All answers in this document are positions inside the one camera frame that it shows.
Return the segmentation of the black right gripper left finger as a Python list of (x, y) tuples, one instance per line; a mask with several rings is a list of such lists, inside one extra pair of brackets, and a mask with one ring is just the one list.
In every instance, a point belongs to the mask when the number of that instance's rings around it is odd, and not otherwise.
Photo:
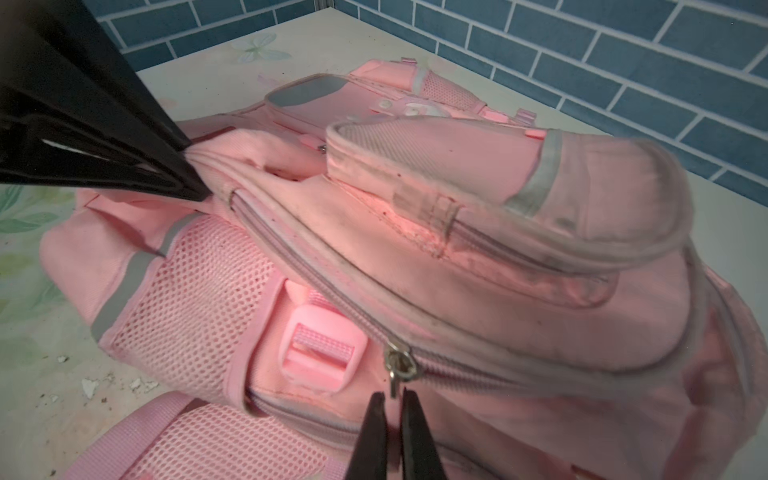
[(388, 422), (385, 394), (370, 397), (361, 430), (345, 473), (345, 480), (386, 480), (388, 469)]

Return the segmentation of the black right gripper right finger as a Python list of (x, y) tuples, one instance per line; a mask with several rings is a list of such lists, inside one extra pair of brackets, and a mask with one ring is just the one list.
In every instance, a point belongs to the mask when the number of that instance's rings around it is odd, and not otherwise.
[(405, 480), (446, 480), (437, 447), (419, 397), (405, 389), (400, 420), (402, 478)]

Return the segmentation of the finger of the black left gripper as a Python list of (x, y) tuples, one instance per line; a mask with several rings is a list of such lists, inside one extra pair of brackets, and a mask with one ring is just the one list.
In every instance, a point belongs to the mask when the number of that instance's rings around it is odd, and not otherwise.
[(175, 153), (169, 162), (151, 159), (45, 115), (1, 116), (1, 182), (117, 189), (191, 201), (211, 195)]
[(83, 2), (3, 1), (1, 26), (31, 28), (169, 145), (190, 145)]

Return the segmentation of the pink student backpack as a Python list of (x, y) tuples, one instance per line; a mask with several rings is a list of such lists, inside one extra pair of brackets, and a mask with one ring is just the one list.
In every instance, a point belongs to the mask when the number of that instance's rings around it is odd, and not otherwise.
[(188, 120), (201, 202), (82, 189), (42, 265), (168, 392), (69, 479), (344, 479), (405, 389), (447, 479), (715, 479), (767, 411), (767, 346), (699, 258), (684, 169), (538, 129), (412, 60)]

